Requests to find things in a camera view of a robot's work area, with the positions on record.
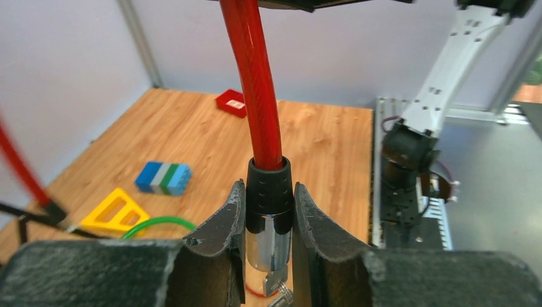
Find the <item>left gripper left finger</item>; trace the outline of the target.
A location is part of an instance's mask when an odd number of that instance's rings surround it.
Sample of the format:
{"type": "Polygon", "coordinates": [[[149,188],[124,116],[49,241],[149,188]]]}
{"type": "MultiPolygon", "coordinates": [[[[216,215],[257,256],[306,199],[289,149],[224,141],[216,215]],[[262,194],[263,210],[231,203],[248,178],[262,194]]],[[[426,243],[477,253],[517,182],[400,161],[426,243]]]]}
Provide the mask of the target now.
{"type": "Polygon", "coordinates": [[[240,306],[245,185],[180,239],[36,240],[1,273],[2,306],[240,306]]]}

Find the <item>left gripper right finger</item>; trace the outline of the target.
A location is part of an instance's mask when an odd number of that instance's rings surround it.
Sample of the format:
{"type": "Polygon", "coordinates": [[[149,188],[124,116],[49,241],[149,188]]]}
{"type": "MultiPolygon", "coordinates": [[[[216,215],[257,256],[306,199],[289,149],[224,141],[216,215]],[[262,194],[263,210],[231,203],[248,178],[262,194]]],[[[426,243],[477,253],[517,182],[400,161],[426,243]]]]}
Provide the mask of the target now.
{"type": "Polygon", "coordinates": [[[378,249],[295,186],[295,306],[540,306],[541,283],[503,252],[378,249]]]}

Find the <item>keys of red lock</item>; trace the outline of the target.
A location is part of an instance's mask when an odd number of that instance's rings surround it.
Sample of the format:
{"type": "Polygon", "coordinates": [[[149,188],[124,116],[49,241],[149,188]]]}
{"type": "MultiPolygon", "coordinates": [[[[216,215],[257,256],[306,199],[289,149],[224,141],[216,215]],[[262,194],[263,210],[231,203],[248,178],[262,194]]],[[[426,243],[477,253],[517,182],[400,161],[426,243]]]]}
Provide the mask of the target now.
{"type": "Polygon", "coordinates": [[[275,296],[268,307],[292,307],[293,291],[286,286],[288,280],[288,266],[278,271],[269,272],[263,279],[263,294],[265,297],[275,296]]]}

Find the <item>green cable lock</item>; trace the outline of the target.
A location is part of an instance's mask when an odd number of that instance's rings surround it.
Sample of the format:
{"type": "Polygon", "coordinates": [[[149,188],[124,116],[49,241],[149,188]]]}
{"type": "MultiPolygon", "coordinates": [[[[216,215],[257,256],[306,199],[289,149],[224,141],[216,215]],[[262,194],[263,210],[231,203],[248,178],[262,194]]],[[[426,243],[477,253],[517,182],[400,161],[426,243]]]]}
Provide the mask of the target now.
{"type": "Polygon", "coordinates": [[[162,216],[162,217],[153,217],[151,219],[148,219],[146,221],[143,221],[139,224],[136,224],[135,226],[131,227],[127,232],[125,232],[121,238],[122,239],[131,239],[132,237],[135,237],[137,234],[142,232],[143,230],[146,230],[149,227],[162,225],[162,224],[175,224],[178,226],[182,226],[187,230],[195,230],[196,225],[191,223],[188,220],[185,220],[180,217],[176,216],[162,216]]]}

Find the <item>thick red cable lock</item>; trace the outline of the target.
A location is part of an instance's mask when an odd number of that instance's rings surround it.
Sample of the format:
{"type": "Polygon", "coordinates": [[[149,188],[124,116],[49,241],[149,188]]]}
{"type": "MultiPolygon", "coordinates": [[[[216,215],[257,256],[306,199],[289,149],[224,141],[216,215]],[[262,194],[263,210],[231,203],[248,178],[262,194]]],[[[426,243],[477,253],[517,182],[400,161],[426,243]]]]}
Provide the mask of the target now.
{"type": "Polygon", "coordinates": [[[274,84],[257,1],[220,1],[244,94],[253,157],[246,185],[247,257],[262,272],[290,257],[294,197],[283,156],[274,84]]]}

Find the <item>red padlock with thin cable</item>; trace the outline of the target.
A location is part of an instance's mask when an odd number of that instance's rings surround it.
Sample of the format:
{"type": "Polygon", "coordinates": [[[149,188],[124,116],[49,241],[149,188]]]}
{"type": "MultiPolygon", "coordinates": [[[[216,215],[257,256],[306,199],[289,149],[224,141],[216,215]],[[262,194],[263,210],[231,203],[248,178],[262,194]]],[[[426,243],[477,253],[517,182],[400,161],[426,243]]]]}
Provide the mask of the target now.
{"type": "Polygon", "coordinates": [[[250,293],[251,295],[253,295],[254,297],[258,297],[258,298],[261,298],[261,299],[266,299],[266,298],[270,298],[270,297],[273,297],[275,296],[276,294],[279,293],[278,290],[276,290],[275,292],[273,292],[270,296],[266,296],[263,292],[258,292],[256,290],[254,290],[252,287],[250,287],[248,284],[245,284],[245,289],[248,293],[250,293]]]}

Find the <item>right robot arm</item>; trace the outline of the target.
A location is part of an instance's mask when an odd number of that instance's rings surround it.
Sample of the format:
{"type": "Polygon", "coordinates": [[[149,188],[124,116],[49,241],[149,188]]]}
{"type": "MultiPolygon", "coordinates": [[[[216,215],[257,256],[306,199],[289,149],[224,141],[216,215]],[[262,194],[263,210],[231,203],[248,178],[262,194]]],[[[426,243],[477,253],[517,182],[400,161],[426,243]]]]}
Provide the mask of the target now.
{"type": "Polygon", "coordinates": [[[439,155],[435,144],[444,120],[483,51],[533,1],[457,1],[455,21],[430,73],[413,101],[382,140],[382,183],[391,190],[412,190],[439,155]]]}

